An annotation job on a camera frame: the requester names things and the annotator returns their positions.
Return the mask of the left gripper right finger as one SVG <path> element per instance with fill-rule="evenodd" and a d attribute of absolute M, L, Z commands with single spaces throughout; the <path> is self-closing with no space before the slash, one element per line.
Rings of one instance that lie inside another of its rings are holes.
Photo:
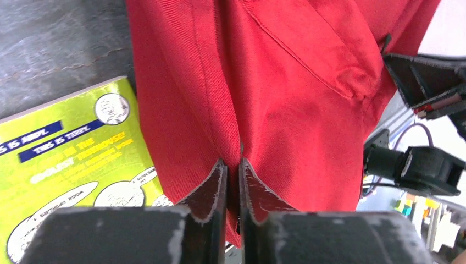
<path fill-rule="evenodd" d="M 433 263 L 398 213 L 296 211 L 257 176 L 239 172 L 243 263 Z"/>

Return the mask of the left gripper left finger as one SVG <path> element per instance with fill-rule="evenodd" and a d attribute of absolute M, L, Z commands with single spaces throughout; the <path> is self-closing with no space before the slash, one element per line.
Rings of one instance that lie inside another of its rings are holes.
<path fill-rule="evenodd" d="M 21 263 L 223 263 L 227 176 L 218 160 L 172 206 L 60 208 L 40 225 Z"/>

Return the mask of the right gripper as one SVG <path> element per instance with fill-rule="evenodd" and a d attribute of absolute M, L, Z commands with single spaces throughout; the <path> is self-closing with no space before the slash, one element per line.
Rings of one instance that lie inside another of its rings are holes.
<path fill-rule="evenodd" d="M 465 56 L 383 56 L 407 106 L 426 120 L 447 116 L 465 140 Z"/>

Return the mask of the red backpack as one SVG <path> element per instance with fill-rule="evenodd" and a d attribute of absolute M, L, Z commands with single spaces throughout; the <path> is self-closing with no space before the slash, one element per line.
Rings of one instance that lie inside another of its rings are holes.
<path fill-rule="evenodd" d="M 396 92 L 382 52 L 413 56 L 438 1 L 127 1 L 140 126 L 168 199 L 240 160 L 305 212 L 354 211 L 363 145 Z"/>

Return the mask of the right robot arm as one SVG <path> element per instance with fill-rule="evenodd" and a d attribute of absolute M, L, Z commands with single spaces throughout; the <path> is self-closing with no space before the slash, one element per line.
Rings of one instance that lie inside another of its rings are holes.
<path fill-rule="evenodd" d="M 406 106 L 421 119 L 447 116 L 465 138 L 465 57 L 397 53 L 383 56 Z M 405 152 L 378 145 L 371 137 L 364 145 L 363 171 L 393 181 L 394 187 L 422 196 L 458 196 L 457 185 L 465 162 L 444 150 L 411 146 Z"/>

